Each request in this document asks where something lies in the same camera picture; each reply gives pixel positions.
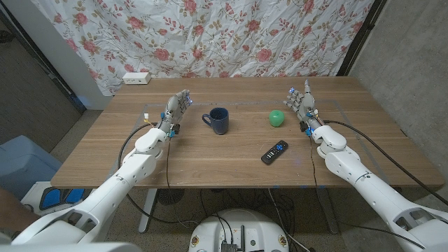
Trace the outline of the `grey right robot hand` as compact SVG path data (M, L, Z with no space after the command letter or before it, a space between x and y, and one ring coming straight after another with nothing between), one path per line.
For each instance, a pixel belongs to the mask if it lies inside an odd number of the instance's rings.
M304 82L303 93L292 87L283 103L296 114L300 121L300 130L307 136L310 137L317 128L324 125L315 107L315 100L311 94L308 80Z

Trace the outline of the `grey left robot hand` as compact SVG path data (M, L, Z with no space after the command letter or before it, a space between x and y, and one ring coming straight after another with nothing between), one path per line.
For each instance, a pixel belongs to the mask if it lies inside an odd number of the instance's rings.
M166 134L170 134L172 127L181 122L183 114L191 104L192 100L190 98L189 90L182 90L173 95L165 106L165 110L160 122L157 124L157 128Z

